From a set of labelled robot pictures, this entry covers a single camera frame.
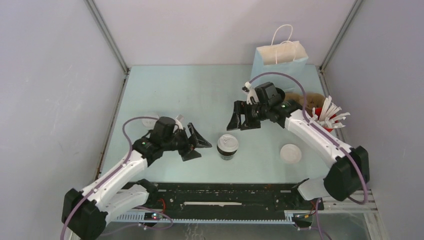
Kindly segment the white plastic cup lid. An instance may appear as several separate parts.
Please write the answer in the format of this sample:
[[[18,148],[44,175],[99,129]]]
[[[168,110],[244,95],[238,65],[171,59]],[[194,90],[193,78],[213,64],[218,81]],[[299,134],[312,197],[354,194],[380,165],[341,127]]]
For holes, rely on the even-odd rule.
[[[223,134],[217,141],[217,147],[223,152],[235,152],[239,148],[239,141],[231,134]]]

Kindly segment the black paper coffee cup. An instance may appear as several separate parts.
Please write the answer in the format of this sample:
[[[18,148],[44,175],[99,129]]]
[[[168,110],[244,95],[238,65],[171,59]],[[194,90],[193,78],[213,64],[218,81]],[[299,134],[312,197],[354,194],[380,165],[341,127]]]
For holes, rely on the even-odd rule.
[[[238,149],[239,141],[231,134],[223,134],[217,141],[217,151],[225,161],[231,160]]]

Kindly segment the light blue paper bag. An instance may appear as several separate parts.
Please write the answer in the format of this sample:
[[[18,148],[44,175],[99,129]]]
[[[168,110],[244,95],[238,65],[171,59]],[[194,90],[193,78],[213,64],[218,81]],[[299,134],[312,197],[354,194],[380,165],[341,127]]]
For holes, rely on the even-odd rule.
[[[281,42],[275,41],[277,32],[284,27],[290,28],[290,34]],[[255,49],[251,79],[268,72],[282,73],[293,78],[302,73],[309,56],[300,41],[291,40],[292,34],[293,26],[283,24],[275,30],[271,44]]]

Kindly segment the red cup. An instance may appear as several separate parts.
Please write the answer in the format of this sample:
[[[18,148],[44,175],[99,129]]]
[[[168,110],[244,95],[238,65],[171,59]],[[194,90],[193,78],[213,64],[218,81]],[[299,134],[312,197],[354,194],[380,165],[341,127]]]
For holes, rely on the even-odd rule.
[[[327,130],[329,133],[333,131],[335,128],[335,124],[339,123],[338,120],[333,120],[336,115],[334,114],[331,117],[324,117],[321,118],[322,108],[321,107],[314,107],[312,109],[312,120],[317,122],[321,127],[323,127],[325,130]]]

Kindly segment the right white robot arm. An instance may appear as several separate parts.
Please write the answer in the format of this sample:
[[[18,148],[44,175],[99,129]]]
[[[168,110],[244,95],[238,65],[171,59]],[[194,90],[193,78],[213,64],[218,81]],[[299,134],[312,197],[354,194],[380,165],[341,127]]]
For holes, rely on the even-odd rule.
[[[255,88],[246,82],[242,90],[247,99],[234,102],[228,131],[259,129],[262,121],[269,120],[298,136],[329,167],[326,176],[308,178],[295,186],[290,196],[295,208],[304,209],[311,200],[328,196],[344,201],[366,187],[370,178],[369,157],[362,146],[353,148],[335,138],[313,121],[295,100],[284,100],[284,91],[271,82]]]

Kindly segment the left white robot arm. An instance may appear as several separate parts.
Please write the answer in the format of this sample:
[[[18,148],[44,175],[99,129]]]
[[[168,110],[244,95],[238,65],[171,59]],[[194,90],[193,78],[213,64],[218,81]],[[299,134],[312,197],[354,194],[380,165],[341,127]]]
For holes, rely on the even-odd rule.
[[[154,183],[142,179],[129,189],[123,187],[164,152],[176,151],[183,161],[189,161],[202,156],[197,148],[211,147],[191,122],[184,128],[175,118],[156,118],[153,129],[129,142],[127,154],[107,173],[82,190],[72,188],[65,194],[60,239],[65,238],[66,230],[71,230],[82,240],[95,240],[112,220],[128,210],[153,208],[158,202]]]

